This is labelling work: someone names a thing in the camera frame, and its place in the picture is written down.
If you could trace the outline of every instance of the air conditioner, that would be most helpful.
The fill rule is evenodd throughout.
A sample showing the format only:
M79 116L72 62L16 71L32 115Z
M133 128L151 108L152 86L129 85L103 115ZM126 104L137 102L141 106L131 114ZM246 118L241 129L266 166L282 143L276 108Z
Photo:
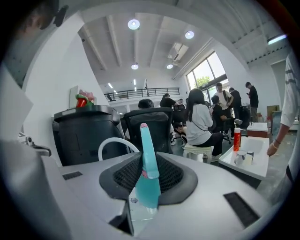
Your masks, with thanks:
M179 61L182 56L187 52L188 47L182 43L174 43L172 49L169 52L168 58L173 61Z

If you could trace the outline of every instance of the black trash bin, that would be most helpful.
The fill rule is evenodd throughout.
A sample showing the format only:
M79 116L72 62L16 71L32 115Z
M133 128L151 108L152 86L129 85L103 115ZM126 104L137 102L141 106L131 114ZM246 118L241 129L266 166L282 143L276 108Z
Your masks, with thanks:
M107 138L123 138L117 128L120 117L116 110L106 105L74 108L54 115L59 123L59 138L55 139L63 166L98 161L98 148ZM127 154L119 142L108 143L102 152L103 160Z

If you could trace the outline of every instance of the backpack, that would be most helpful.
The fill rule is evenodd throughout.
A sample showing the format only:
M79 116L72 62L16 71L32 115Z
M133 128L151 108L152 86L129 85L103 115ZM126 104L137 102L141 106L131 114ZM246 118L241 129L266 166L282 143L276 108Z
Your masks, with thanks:
M223 90L223 96L226 100L226 103L229 103L231 97L227 97L225 90ZM233 108L233 102L230 104L230 106L228 108Z

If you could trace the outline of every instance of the white stool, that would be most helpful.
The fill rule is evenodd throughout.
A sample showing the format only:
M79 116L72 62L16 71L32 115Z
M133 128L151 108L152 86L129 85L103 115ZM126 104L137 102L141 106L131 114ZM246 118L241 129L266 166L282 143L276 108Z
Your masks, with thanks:
M183 151L183 157L185 158L191 158L190 154L195 154L195 155L200 155L200 154L206 154L207 155L207 163L210 164L211 162L211 147L206 147L206 148L200 148L200 147L195 147L190 144L186 144L184 146L184 151Z

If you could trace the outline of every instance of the white curved cable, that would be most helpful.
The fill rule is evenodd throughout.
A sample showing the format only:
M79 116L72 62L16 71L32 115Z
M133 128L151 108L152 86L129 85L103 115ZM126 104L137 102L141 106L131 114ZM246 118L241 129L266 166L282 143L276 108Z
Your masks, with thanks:
M128 142L127 140L125 140L123 138L111 137L111 138L105 139L100 144L99 149L98 149L98 159L99 159L99 161L103 161L102 151L103 151L104 146L107 145L108 143L112 143L112 142L118 142L118 143L125 144L126 146L130 147L133 150L133 152L139 152L139 150L131 142Z

